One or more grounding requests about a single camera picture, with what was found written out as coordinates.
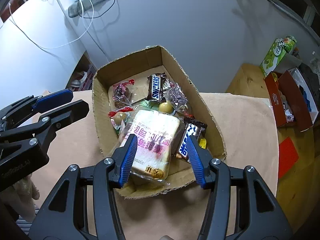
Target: red box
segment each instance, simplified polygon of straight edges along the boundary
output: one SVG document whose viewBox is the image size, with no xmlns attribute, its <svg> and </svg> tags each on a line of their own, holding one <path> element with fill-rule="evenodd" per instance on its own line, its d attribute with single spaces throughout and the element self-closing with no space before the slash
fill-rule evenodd
<svg viewBox="0 0 320 240">
<path fill-rule="evenodd" d="M 272 73 L 264 81 L 269 92 L 277 127 L 297 125 L 300 131 L 307 130 L 313 125 L 313 122 L 299 87 L 288 70 L 283 74 L 276 73 L 276 75 L 278 76 L 276 82 Z M 286 97 L 296 122 L 287 122 L 279 90 Z"/>
</svg>

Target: snickers wrapper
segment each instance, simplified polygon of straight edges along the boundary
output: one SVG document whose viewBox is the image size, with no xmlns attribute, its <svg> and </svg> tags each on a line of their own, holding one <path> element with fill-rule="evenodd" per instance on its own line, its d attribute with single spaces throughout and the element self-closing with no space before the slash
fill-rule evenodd
<svg viewBox="0 0 320 240">
<path fill-rule="evenodd" d="M 165 73 L 157 73 L 148 76 L 149 79 L 149 92 L 146 100 L 155 103 L 166 102 L 163 96 L 163 84 L 166 79 Z"/>
<path fill-rule="evenodd" d="M 187 139 L 190 135 L 194 135 L 197 140 L 199 140 L 200 136 L 204 137 L 207 125 L 189 117 L 185 117 L 183 122 L 185 122 L 186 126 L 175 157 L 190 163 L 187 152 Z"/>
</svg>

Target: clear plastic wrapper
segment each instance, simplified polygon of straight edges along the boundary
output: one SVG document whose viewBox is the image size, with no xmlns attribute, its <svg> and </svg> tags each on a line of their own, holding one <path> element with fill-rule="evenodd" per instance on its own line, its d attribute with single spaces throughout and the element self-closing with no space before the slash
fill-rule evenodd
<svg viewBox="0 0 320 240">
<path fill-rule="evenodd" d="M 165 78 L 164 82 L 163 82 L 163 85 L 162 85 L 162 88 L 163 88 L 163 93 L 167 93 L 170 89 L 170 81 L 168 78 Z"/>
<path fill-rule="evenodd" d="M 125 106 L 116 111 L 109 112 L 108 116 L 110 117 L 111 123 L 117 134 L 119 134 L 124 129 L 133 113 L 134 108 L 130 106 Z"/>
<path fill-rule="evenodd" d="M 168 100 L 177 112 L 182 114 L 187 112 L 188 99 L 178 83 L 171 83 L 171 88 L 168 91 Z"/>
<path fill-rule="evenodd" d="M 170 156 L 175 151 L 184 124 L 178 118 L 151 109 L 137 109 L 119 136 L 123 146 L 130 134 L 138 137 L 131 171 L 148 180 L 162 182 L 168 176 Z"/>
<path fill-rule="evenodd" d="M 166 102 L 164 103 L 155 103 L 155 102 L 151 102 L 151 101 L 148 101 L 148 100 L 140 100 L 134 104 L 132 104 L 132 107 L 137 109 L 138 107 L 141 108 L 141 107 L 144 107 L 144 108 L 148 108 L 148 109 L 151 109 L 151 110 L 156 110 L 156 111 L 159 111 L 161 113 L 164 113 L 164 114 L 170 114 L 170 115 L 175 115 L 176 111 L 174 110 L 173 106 L 171 105 L 171 103 L 167 100 Z"/>
<path fill-rule="evenodd" d="M 133 85 L 133 79 L 113 85 L 112 99 L 116 108 L 131 106 L 131 89 Z"/>
<path fill-rule="evenodd" d="M 169 182 L 165 181 L 165 179 L 153 179 L 149 176 L 141 175 L 139 173 L 136 173 L 135 171 L 130 171 L 130 174 L 137 176 L 138 178 L 144 179 L 145 181 L 151 182 L 156 185 L 162 185 L 162 186 L 168 186 L 170 185 Z"/>
<path fill-rule="evenodd" d="M 293 122 L 294 120 L 294 115 L 292 113 L 291 107 L 288 104 L 287 98 L 285 97 L 284 94 L 279 90 L 280 93 L 280 98 L 282 101 L 283 109 L 284 109 L 284 114 L 287 122 Z"/>
</svg>

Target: tan paper sheet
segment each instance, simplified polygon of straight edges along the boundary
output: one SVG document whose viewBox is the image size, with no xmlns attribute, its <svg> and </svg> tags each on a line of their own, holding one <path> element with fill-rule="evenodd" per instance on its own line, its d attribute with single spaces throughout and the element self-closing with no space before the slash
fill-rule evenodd
<svg viewBox="0 0 320 240">
<path fill-rule="evenodd" d="M 239 168 L 255 166 L 275 194 L 278 139 L 274 116 L 269 106 L 259 98 L 205 93 L 201 96 L 223 133 L 228 152 L 227 164 Z M 40 191 L 40 200 L 36 202 L 38 206 L 70 164 L 77 163 L 80 167 L 85 167 L 94 165 L 103 158 L 94 126 L 91 91 L 75 92 L 73 101 L 78 99 L 89 103 L 88 116 L 57 133 L 48 151 L 49 163 L 32 176 Z M 202 190 L 195 183 L 166 195 L 138 200 L 125 200 L 116 193 L 126 239 L 158 240 L 163 235 L 169 235 L 175 240 L 196 239 L 204 218 L 208 193 L 208 190 Z M 232 233 L 234 217 L 235 203 L 232 195 L 228 234 Z M 89 230 L 93 232 L 91 195 L 88 198 L 88 218 Z"/>
</svg>

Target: striped cloth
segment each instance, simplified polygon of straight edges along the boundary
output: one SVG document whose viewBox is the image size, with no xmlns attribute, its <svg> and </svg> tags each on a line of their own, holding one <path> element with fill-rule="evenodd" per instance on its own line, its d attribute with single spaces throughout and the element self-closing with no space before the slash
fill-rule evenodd
<svg viewBox="0 0 320 240">
<path fill-rule="evenodd" d="M 39 209 L 36 205 L 35 205 L 35 208 L 36 208 L 36 215 L 37 215 Z M 26 235 L 29 234 L 29 230 L 30 230 L 30 227 L 32 226 L 32 223 L 25 221 L 21 216 L 19 216 L 16 223 Z"/>
</svg>

